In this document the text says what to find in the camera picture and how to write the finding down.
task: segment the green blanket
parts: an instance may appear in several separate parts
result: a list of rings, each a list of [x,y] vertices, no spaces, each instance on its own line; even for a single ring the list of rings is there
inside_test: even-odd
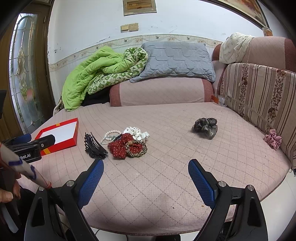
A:
[[[140,47],[129,48],[124,54],[104,46],[80,63],[66,78],[62,100],[67,110],[81,105],[85,94],[93,94],[107,86],[138,76],[144,69],[148,54]]]

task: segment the floral fabric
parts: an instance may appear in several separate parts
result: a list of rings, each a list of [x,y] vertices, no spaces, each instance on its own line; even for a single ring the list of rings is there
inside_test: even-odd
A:
[[[106,74],[101,73],[96,76],[92,83],[90,83],[88,88],[88,93],[94,94],[108,86],[118,84],[125,80],[129,80],[133,77],[138,76],[145,68],[148,54],[147,52],[140,48],[129,48],[124,52],[124,59],[133,59],[135,65],[130,67],[127,71],[117,74]]]

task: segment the human hand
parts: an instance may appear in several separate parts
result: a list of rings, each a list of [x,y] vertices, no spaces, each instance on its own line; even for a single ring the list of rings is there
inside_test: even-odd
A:
[[[15,182],[13,184],[12,193],[0,188],[0,203],[8,203],[13,200],[13,197],[20,199],[20,185],[17,181],[17,179],[21,178],[20,173],[14,172],[14,178]]]

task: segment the floor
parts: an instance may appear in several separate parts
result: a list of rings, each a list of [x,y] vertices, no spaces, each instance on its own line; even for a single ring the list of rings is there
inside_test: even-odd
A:
[[[289,172],[280,186],[261,202],[268,241],[277,241],[296,211],[296,177]],[[61,221],[67,224],[64,216]],[[154,241],[154,236],[130,236],[92,228],[100,241]],[[181,241],[192,241],[198,232],[181,234]]]

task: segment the picture frame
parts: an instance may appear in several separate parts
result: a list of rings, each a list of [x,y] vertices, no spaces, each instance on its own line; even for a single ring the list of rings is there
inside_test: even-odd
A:
[[[156,13],[155,0],[123,0],[123,15]]]
[[[223,6],[242,17],[250,20],[259,28],[269,28],[267,19],[257,0],[206,0],[216,5]]]

